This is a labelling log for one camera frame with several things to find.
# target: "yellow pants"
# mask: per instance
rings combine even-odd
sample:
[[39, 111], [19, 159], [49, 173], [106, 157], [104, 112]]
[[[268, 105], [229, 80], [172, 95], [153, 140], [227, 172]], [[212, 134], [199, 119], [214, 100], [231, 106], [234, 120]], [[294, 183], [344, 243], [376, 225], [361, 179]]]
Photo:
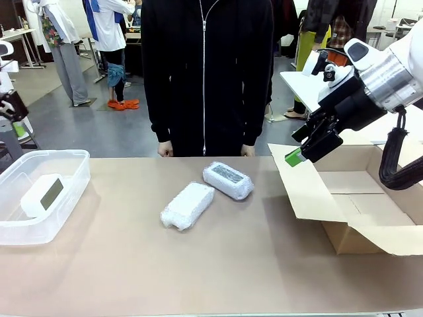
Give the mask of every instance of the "yellow pants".
[[[297, 71], [303, 71], [305, 62], [313, 49], [315, 43], [315, 32], [301, 32], [299, 35], [299, 47], [298, 47], [298, 57], [297, 57]], [[321, 48], [325, 48], [328, 42], [328, 39], [332, 36], [332, 30], [328, 29], [326, 36], [323, 39]], [[295, 101], [301, 102], [297, 96], [295, 96]]]

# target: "gray pants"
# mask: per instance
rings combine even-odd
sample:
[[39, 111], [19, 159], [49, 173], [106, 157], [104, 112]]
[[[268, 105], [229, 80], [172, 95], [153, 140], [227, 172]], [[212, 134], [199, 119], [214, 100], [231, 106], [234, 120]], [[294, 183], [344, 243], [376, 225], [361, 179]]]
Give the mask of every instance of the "gray pants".
[[73, 44], [64, 44], [58, 48], [50, 48], [60, 81], [74, 104], [88, 99], [88, 90], [82, 75], [79, 57]]

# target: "device screen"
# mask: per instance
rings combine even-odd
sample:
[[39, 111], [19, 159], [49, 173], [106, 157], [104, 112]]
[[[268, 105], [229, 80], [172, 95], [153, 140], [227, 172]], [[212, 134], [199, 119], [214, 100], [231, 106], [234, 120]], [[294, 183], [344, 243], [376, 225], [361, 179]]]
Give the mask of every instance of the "device screen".
[[228, 170], [227, 168], [223, 167], [222, 165], [218, 165], [212, 169], [215, 173], [218, 173], [220, 176], [223, 176], [227, 180], [230, 180], [232, 183], [236, 184], [243, 180], [243, 177], [239, 176], [238, 174]]
[[60, 192], [63, 190], [63, 184], [60, 182], [58, 178], [53, 186], [48, 190], [48, 192], [44, 195], [41, 199], [42, 207], [47, 210], [53, 203], [53, 201], [57, 198]]

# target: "person in gray pants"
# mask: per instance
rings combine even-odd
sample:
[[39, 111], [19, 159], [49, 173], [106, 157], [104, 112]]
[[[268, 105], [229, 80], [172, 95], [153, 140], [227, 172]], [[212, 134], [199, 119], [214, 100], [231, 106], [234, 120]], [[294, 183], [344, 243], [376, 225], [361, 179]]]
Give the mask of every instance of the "person in gray pants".
[[79, 35], [72, 21], [59, 6], [58, 0], [29, 1], [28, 8], [39, 18], [38, 33], [42, 33], [44, 50], [52, 53], [60, 81], [69, 99], [75, 107], [90, 102], [73, 45], [79, 41]]

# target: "plaid shirt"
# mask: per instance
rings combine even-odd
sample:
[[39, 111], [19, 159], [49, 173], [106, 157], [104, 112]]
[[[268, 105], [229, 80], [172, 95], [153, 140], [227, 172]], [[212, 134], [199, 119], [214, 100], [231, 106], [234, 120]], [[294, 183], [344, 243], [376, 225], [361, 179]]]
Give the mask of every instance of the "plaid shirt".
[[352, 29], [345, 21], [345, 18], [340, 15], [333, 22], [333, 36], [328, 46], [330, 48], [344, 48], [345, 44], [352, 39]]

